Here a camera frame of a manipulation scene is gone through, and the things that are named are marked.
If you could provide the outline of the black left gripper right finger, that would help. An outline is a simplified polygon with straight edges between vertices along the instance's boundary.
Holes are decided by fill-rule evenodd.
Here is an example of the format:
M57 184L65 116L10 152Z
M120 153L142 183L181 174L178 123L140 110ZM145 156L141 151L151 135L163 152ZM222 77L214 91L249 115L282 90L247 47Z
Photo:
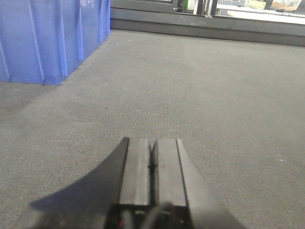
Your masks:
M171 202L179 225L185 229L245 228L207 185L182 140L158 139L153 152L156 202Z

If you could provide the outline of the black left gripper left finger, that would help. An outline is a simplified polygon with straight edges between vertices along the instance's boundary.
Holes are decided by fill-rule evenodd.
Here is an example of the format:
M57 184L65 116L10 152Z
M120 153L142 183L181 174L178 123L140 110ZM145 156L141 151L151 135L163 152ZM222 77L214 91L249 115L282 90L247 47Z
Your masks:
M119 202L127 154L149 152L144 138L125 137L94 170L69 186L30 203L16 229L103 229Z

